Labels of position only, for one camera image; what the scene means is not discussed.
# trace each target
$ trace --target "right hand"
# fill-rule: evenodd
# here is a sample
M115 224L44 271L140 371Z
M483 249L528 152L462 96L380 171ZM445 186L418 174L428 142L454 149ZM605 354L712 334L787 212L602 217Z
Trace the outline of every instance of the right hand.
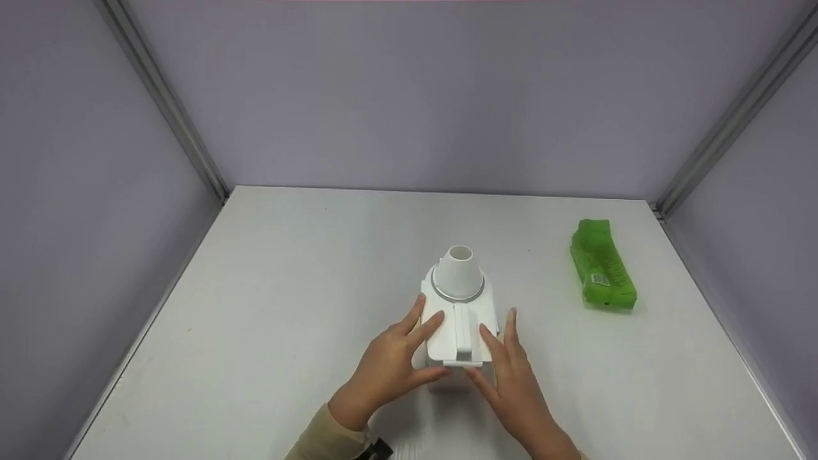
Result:
M579 451L551 417L528 356L519 343L517 309L508 314L502 342L484 324L480 324L480 336L492 354L497 386L479 369L467 368L465 372L506 431L534 460L578 460Z

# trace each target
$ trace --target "beige sleeve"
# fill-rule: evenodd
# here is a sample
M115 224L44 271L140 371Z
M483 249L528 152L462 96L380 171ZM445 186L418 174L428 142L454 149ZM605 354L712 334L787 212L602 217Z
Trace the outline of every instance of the beige sleeve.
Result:
M285 460L353 460L364 451L365 442L365 431L347 430L324 404Z

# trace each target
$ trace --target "left hand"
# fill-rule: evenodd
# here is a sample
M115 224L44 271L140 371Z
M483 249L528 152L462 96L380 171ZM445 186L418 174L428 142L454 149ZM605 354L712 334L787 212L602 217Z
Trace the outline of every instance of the left hand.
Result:
M341 426L363 431L381 406L451 372L447 368L414 369L411 365L417 347L443 324L444 313L439 311L415 329L425 303L425 295L418 295L401 322L373 339L353 376L332 396L330 413Z

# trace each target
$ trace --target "white plastic kitchen gadget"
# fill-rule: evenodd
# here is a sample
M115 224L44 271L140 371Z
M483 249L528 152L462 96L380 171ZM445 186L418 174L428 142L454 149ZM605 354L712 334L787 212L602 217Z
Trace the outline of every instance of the white plastic kitchen gadget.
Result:
M492 361L479 335L479 325L498 333L492 283L466 246L453 246L420 283L426 306L420 317L426 322L440 310L443 324L426 341L427 364L450 368L481 368Z

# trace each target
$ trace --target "forearm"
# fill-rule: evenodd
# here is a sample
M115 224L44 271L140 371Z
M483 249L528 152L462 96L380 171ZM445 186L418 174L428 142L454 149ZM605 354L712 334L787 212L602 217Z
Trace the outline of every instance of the forearm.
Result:
M352 460L363 452L365 440L366 424L360 431L344 428L324 405L285 460Z
M532 460L586 460L571 438L555 422L520 443Z

